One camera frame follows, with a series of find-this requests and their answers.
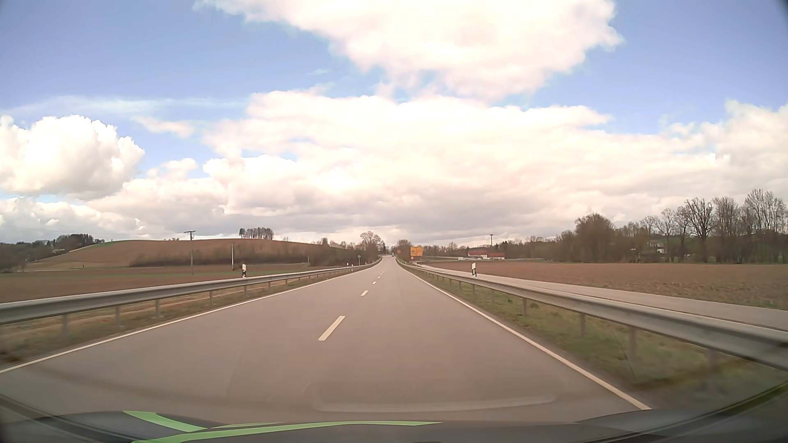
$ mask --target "building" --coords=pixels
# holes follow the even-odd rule
[[[486,249],[469,249],[468,256],[473,257],[476,259],[503,259],[504,253],[503,252],[490,252]]]

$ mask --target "road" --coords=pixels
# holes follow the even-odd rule
[[[384,257],[0,373],[51,414],[572,422],[637,408]]]
[[[470,277],[470,272],[448,270],[434,266],[422,265],[446,274]],[[568,285],[550,281],[525,280],[522,278],[501,277],[498,275],[478,274],[479,280],[487,280],[505,285],[513,285],[523,289],[547,289],[552,291],[570,292],[583,296],[600,297],[607,300],[618,300],[626,303],[659,307],[670,311],[686,312],[687,314],[721,318],[732,322],[748,323],[767,328],[788,330],[788,311],[769,309],[766,307],[744,306],[741,304],[719,303],[714,301],[693,300],[683,297],[662,296],[645,292],[622,291],[620,289],[594,288],[592,286]]]

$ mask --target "metal guardrail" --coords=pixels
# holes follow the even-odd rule
[[[350,266],[324,270],[310,270],[290,274],[264,275],[260,277],[230,278],[227,280],[198,281],[196,283],[183,283],[180,285],[152,286],[149,288],[122,289],[120,291],[94,292],[91,294],[78,294],[74,296],[59,296],[46,299],[22,300],[0,303],[0,325],[9,323],[26,322],[38,318],[63,316],[64,331],[67,328],[68,315],[76,312],[92,311],[107,307],[115,307],[117,320],[120,319],[120,306],[131,303],[140,303],[154,300],[156,302],[156,318],[160,316],[159,300],[186,296],[198,292],[208,292],[213,302],[213,291],[231,289],[270,283],[274,281],[288,281],[311,277],[321,274],[344,274],[356,270],[363,270],[378,264],[380,260],[362,266]]]
[[[402,262],[400,265],[448,279],[449,284],[457,281],[460,288],[465,283],[471,285],[473,291],[479,286],[520,297],[523,299],[523,316],[528,315],[528,300],[577,312],[580,314],[581,336],[585,334],[586,315],[629,326],[631,356],[636,355],[636,334],[638,329],[642,329],[788,371],[788,331],[553,289],[523,289],[473,277],[442,273]]]

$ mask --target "brown field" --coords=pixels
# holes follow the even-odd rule
[[[480,274],[788,310],[788,266],[679,263],[476,262]],[[431,266],[470,272],[470,262]]]
[[[236,252],[240,248],[255,253],[269,254],[309,254],[309,251],[320,248],[316,244],[296,243],[291,241],[259,240],[259,239],[211,239],[164,241],[164,240],[121,240],[93,244],[76,249],[67,254],[57,255],[40,262],[28,265],[28,270],[67,270],[91,267],[129,266],[140,255],[185,256],[188,258],[191,247],[195,253],[205,256],[221,254],[228,257],[231,244],[235,244]]]
[[[296,264],[252,264],[247,266],[247,275],[279,274],[319,270],[331,266],[307,266]],[[90,268],[78,270],[48,270],[0,274],[0,303],[30,300],[44,297],[68,296],[89,292],[114,291],[118,289],[144,288],[147,286],[175,285],[192,281],[221,280],[240,277],[240,271],[232,272],[230,265],[195,266],[191,275],[189,266],[166,266],[158,268]]]

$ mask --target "grassy hill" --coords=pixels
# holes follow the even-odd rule
[[[193,240],[195,265],[230,263],[234,245],[240,263],[294,263],[334,265],[349,262],[355,251],[319,244],[260,239]],[[29,270],[66,270],[113,266],[182,266],[189,264],[189,240],[119,240],[92,244],[28,265]]]

